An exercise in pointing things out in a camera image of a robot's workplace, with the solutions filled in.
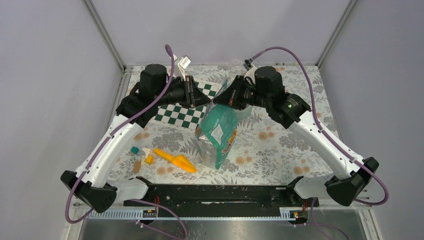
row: gray wall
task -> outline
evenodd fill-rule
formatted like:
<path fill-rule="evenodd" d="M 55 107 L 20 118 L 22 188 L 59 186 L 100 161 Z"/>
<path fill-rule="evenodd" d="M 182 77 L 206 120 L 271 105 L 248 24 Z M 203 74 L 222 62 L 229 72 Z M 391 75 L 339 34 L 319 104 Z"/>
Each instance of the gray wall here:
<path fill-rule="evenodd" d="M 0 7 L 0 239 L 57 240 L 61 183 L 99 141 L 120 70 L 82 1 Z"/>
<path fill-rule="evenodd" d="M 315 63 L 349 0 L 93 0 L 126 64 L 168 64 L 163 46 L 195 64 L 227 63 L 284 46 Z M 293 63 L 279 51 L 262 62 Z"/>
<path fill-rule="evenodd" d="M 422 239 L 424 2 L 359 1 L 322 69 L 342 139 L 380 163 L 385 240 Z M 383 191 L 369 186 L 374 201 Z"/>

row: green and white checkered board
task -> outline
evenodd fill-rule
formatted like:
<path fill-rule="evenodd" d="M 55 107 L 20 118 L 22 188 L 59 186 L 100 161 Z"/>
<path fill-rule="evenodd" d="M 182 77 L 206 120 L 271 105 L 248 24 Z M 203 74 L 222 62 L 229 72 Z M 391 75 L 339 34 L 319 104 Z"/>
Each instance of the green and white checkered board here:
<path fill-rule="evenodd" d="M 197 88 L 210 99 L 215 97 L 221 85 L 209 81 L 196 81 Z M 179 129 L 186 132 L 194 132 L 201 123 L 205 114 L 206 106 L 199 106 L 195 109 L 181 107 L 181 105 L 165 105 L 159 108 L 157 115 L 150 122 Z"/>

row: robotic arm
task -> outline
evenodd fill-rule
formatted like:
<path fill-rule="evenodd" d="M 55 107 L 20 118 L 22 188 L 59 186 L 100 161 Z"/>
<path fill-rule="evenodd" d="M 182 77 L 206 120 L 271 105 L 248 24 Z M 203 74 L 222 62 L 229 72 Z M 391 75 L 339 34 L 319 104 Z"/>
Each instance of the robotic arm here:
<path fill-rule="evenodd" d="M 272 120 L 281 124 L 304 140 L 322 157 L 333 170 L 332 174 L 319 177 L 298 177 L 291 184 L 302 198 L 331 197 L 343 206 L 349 206 L 364 189 L 371 176 L 361 167 L 348 159 L 322 133 L 324 130 L 330 137 L 356 160 L 362 161 L 373 173 L 379 163 L 373 158 L 364 159 L 351 150 L 325 126 L 320 130 L 310 106 L 298 95 L 285 91 L 282 76 L 274 67 L 257 68 L 249 61 L 245 76 L 238 75 L 232 84 L 213 102 L 237 110 L 248 105 L 266 109 Z"/>
<path fill-rule="evenodd" d="M 127 122 L 158 97 L 167 84 L 167 79 L 171 77 L 168 77 L 167 69 L 163 65 L 150 64 L 140 73 L 140 81 L 135 84 L 129 95 L 122 99 L 112 123 L 95 150 L 76 171 L 67 170 L 61 175 L 61 181 L 71 190 L 77 179 L 85 172 L 74 194 L 96 212 L 102 213 L 117 202 L 142 199 L 145 196 L 148 186 L 143 181 L 137 178 L 112 181 L 108 180 L 108 176 L 124 149 L 130 147 L 134 137 L 158 113 L 158 107 L 179 103 L 185 108 L 196 108 L 211 101 L 196 87 L 193 76 L 185 75 L 185 68 L 190 64 L 190 59 L 187 56 L 179 59 L 174 56 L 174 59 L 176 59 L 176 77 L 156 106 L 114 132 L 117 126 Z M 89 159 L 95 154 L 97 155 L 91 167 L 86 169 Z"/>

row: floral tablecloth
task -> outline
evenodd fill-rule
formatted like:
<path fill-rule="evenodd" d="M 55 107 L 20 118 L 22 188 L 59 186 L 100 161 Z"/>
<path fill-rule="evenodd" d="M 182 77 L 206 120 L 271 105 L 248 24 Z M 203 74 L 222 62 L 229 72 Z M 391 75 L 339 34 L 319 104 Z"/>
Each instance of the floral tablecloth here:
<path fill-rule="evenodd" d="M 282 74 L 286 90 L 301 96 L 309 105 L 311 97 L 302 70 L 299 66 L 274 66 Z M 316 66 L 306 66 L 312 81 L 318 117 L 336 136 L 334 122 L 327 96 Z M 140 79 L 144 66 L 133 69 L 127 94 Z M 223 83 L 228 75 L 226 65 L 193 65 L 186 70 L 196 80 Z M 186 156 L 197 168 L 189 173 L 154 156 L 154 164 L 142 163 L 138 173 L 133 172 L 135 161 L 143 155 L 126 149 L 113 167 L 109 178 L 129 179 L 143 176 L 157 184 L 238 184 L 238 185 L 284 185 L 297 176 L 315 177 L 331 173 L 331 169 L 311 148 L 272 121 L 265 109 L 253 107 L 249 118 L 240 121 L 233 147 L 219 170 L 199 163 L 196 138 L 193 133 L 161 126 L 149 122 L 144 132 L 134 138 L 133 146 L 159 148 L 173 155 Z"/>

